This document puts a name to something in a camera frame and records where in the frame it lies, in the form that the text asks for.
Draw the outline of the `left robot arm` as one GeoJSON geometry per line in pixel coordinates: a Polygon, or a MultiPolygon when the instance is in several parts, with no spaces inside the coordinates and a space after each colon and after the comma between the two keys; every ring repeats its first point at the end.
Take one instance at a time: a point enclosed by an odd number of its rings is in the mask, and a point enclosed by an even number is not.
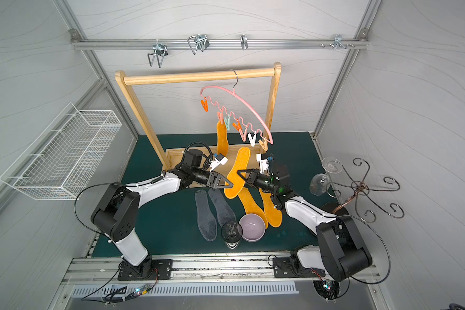
{"type": "Polygon", "coordinates": [[[128,264],[138,267],[149,258],[135,230],[139,208],[161,196],[186,189],[193,182],[212,189],[234,186],[224,175],[199,167],[174,168],[142,183],[111,183],[90,221],[112,241],[128,264]]]}

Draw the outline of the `metal glass holder stand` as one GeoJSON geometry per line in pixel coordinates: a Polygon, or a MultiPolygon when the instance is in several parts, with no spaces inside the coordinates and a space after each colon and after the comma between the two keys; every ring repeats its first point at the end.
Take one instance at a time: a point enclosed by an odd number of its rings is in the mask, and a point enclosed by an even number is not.
{"type": "Polygon", "coordinates": [[[401,219],[405,217],[405,212],[404,209],[398,204],[398,203],[390,203],[390,209],[391,211],[387,211],[385,208],[380,206],[376,201],[374,201],[371,197],[370,194],[372,192],[397,192],[401,189],[400,183],[395,179],[390,176],[385,176],[383,177],[382,181],[386,184],[389,185],[390,187],[387,188],[371,188],[367,183],[366,183],[366,178],[371,170],[371,165],[363,158],[354,158],[353,159],[353,165],[355,167],[361,167],[362,165],[366,166],[366,171],[361,180],[355,180],[347,171],[345,166],[343,165],[343,171],[346,176],[350,179],[351,184],[350,185],[344,185],[342,183],[337,183],[334,182],[331,177],[331,188],[334,193],[334,195],[330,195],[332,198],[340,198],[341,197],[341,191],[337,189],[337,187],[345,187],[349,188],[353,191],[353,195],[347,198],[342,204],[338,205],[334,209],[330,211],[332,214],[337,214],[340,210],[345,208],[347,205],[354,203],[354,210],[355,214],[357,217],[359,217],[361,220],[363,220],[365,223],[373,223],[377,220],[377,215],[370,209],[365,210],[364,215],[360,215],[359,209],[358,209],[358,199],[360,196],[366,197],[374,206],[376,206],[378,209],[383,211],[385,214],[388,216],[395,218],[395,219],[401,219]]]}

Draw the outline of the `dark navy insole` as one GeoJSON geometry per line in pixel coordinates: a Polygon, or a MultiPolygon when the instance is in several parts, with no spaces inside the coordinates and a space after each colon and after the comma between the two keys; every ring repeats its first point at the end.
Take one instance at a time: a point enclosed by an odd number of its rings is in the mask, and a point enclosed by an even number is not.
{"type": "Polygon", "coordinates": [[[208,195],[216,209],[217,220],[221,227],[228,222],[237,221],[234,211],[229,206],[221,190],[209,189],[208,195]]]}
{"type": "Polygon", "coordinates": [[[195,192],[198,229],[203,238],[213,242],[217,237],[217,221],[210,210],[207,193],[204,190],[195,192]]]}

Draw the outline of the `metal double hook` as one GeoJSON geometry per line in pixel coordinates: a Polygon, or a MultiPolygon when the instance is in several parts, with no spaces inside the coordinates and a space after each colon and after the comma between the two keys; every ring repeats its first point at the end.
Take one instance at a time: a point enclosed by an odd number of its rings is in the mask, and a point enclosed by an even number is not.
{"type": "Polygon", "coordinates": [[[157,65],[161,68],[167,55],[169,55],[168,47],[157,40],[152,46],[152,52],[147,54],[150,67],[157,65]]]}

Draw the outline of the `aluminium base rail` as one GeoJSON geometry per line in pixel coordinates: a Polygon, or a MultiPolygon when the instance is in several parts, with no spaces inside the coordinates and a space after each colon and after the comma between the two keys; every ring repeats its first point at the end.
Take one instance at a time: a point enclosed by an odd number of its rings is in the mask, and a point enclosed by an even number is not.
{"type": "MultiPolygon", "coordinates": [[[[274,258],[287,258],[288,251],[161,254],[156,260],[172,260],[170,280],[175,282],[270,281],[275,279],[274,258]]],[[[75,258],[71,261],[61,283],[100,284],[116,272],[120,257],[75,258]]]]}

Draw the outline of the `white vented strip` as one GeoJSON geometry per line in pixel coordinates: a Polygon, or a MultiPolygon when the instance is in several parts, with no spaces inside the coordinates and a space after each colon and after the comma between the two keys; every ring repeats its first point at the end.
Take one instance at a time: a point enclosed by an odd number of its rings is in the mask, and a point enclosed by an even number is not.
{"type": "MultiPolygon", "coordinates": [[[[72,298],[101,298],[110,293],[122,297],[139,290],[137,285],[109,284],[98,290],[93,285],[77,285],[71,293],[72,298]]],[[[189,296],[267,296],[297,295],[299,293],[294,281],[281,282],[181,282],[157,283],[146,297],[189,297],[189,296]]]]}

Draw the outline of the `yellow insole front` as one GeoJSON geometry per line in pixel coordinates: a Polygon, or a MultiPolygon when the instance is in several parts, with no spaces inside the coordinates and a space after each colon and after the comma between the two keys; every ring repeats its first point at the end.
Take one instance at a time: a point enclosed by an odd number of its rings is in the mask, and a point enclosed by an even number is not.
{"type": "Polygon", "coordinates": [[[259,193],[263,201],[263,210],[268,224],[274,228],[280,227],[282,224],[282,212],[275,207],[271,200],[271,194],[261,189],[259,193]]]}

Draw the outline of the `purple bowl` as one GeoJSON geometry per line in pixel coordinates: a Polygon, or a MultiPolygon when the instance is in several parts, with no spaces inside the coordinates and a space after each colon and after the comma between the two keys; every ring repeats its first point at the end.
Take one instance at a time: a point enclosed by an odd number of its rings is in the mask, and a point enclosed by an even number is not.
{"type": "Polygon", "coordinates": [[[242,226],[242,238],[250,243],[257,242],[263,238],[266,226],[263,219],[257,214],[244,215],[239,224],[242,226]]]}

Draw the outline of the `yellow insole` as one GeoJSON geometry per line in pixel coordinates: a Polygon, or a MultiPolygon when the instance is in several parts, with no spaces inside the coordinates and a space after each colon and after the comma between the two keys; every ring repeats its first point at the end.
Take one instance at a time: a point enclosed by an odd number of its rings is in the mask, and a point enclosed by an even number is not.
{"type": "Polygon", "coordinates": [[[224,189],[226,198],[232,200],[238,196],[244,188],[245,180],[238,174],[239,171],[247,169],[251,156],[251,150],[248,147],[239,149],[235,163],[227,175],[227,179],[232,182],[232,187],[224,189]]]}
{"type": "Polygon", "coordinates": [[[261,189],[259,193],[263,201],[263,210],[268,224],[274,228],[280,227],[282,224],[282,212],[275,207],[271,200],[271,194],[261,189]]]}
{"type": "Polygon", "coordinates": [[[238,197],[241,201],[241,203],[244,206],[244,210],[246,214],[255,214],[259,216],[263,222],[264,226],[267,229],[268,228],[268,221],[266,218],[266,214],[264,213],[263,209],[261,209],[258,204],[254,201],[254,198],[252,197],[251,193],[249,190],[244,187],[238,194],[238,197]]]}

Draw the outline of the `hanging wine glass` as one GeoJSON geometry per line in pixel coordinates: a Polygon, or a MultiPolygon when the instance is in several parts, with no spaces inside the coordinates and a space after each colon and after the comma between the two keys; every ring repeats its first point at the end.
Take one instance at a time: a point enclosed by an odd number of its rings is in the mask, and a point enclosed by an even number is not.
{"type": "Polygon", "coordinates": [[[327,174],[339,174],[343,171],[342,163],[336,158],[326,157],[322,160],[322,167],[327,174]]]}

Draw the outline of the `metal loop hook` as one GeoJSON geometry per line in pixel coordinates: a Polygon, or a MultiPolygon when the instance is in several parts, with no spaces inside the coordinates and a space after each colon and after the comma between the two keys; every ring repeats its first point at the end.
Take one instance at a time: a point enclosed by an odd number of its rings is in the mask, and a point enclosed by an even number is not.
{"type": "Polygon", "coordinates": [[[210,46],[209,39],[205,34],[198,34],[196,36],[190,36],[187,38],[187,44],[191,49],[191,52],[196,55],[198,51],[204,52],[210,46]]]}

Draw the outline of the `small metal hook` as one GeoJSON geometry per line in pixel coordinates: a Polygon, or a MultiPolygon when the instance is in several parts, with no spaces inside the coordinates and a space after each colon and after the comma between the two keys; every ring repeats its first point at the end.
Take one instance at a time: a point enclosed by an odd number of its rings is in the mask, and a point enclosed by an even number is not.
{"type": "Polygon", "coordinates": [[[248,38],[245,34],[242,34],[240,36],[240,45],[241,45],[242,50],[248,49],[248,38]]]}

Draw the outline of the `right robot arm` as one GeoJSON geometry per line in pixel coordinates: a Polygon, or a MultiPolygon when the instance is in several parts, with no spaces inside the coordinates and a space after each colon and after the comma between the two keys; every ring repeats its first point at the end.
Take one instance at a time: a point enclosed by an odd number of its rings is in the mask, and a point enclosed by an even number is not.
{"type": "Polygon", "coordinates": [[[274,206],[304,224],[317,238],[318,245],[307,245],[292,255],[294,270],[324,271],[341,282],[373,264],[373,258],[349,215],[337,216],[310,204],[290,184],[287,167],[269,175],[259,169],[239,169],[233,173],[245,184],[271,195],[274,206]]]}

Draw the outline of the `yellow insole back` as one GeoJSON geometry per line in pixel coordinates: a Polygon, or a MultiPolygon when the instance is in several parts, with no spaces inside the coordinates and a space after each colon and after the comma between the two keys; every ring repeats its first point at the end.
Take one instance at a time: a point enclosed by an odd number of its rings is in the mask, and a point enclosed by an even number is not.
{"type": "Polygon", "coordinates": [[[227,179],[232,182],[232,187],[224,189],[226,198],[232,200],[238,196],[244,188],[245,180],[238,174],[239,171],[247,169],[251,156],[251,150],[248,147],[239,149],[235,163],[227,175],[227,179]]]}

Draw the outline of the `yellow insole rearmost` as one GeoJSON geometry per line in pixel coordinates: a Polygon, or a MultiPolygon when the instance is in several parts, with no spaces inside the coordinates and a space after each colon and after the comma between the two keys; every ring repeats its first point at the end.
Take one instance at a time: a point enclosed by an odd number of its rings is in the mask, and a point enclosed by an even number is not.
{"type": "Polygon", "coordinates": [[[218,121],[216,125],[217,133],[217,153],[227,156],[229,151],[229,142],[227,139],[227,127],[224,122],[218,121]]]}

